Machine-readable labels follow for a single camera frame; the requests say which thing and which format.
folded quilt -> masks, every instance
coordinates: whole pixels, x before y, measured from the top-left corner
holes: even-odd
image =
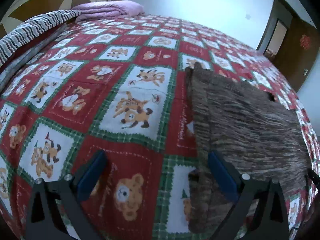
[[[86,19],[113,19],[135,17],[143,13],[143,6],[133,1],[91,2],[77,5],[73,10],[80,10],[81,17],[76,22]]]
[[[278,179],[286,200],[293,191],[306,187],[310,158],[294,110],[275,102],[270,93],[247,82],[234,83],[198,63],[186,72],[199,157],[199,168],[189,174],[191,232],[215,229],[232,206],[207,166],[212,150],[240,173],[254,179]]]

black and white striped fabric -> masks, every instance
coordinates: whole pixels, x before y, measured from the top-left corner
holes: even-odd
[[[0,39],[0,66],[21,46],[47,30],[81,14],[77,10],[58,10],[34,16]]]

bed sheet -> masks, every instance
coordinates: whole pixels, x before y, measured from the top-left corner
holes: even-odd
[[[303,105],[256,50],[173,17],[71,23],[1,95],[0,213],[15,234],[23,236],[35,179],[58,180],[103,149],[108,166],[82,207],[106,238],[208,238],[188,230],[188,173],[198,159],[184,69],[196,61],[296,109],[318,173],[319,145]],[[286,199],[290,229],[315,193],[313,185]]]

pink folded blanket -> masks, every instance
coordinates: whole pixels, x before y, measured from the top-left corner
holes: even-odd
[[[86,19],[115,19],[135,17],[144,13],[143,6],[133,1],[91,2],[77,5],[73,10],[80,10],[82,14],[76,22]]]

brown wooden door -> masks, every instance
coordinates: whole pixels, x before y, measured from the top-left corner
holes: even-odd
[[[310,46],[303,48],[300,40],[310,40]],[[320,47],[317,29],[300,18],[293,18],[273,64],[298,91],[313,66]]]

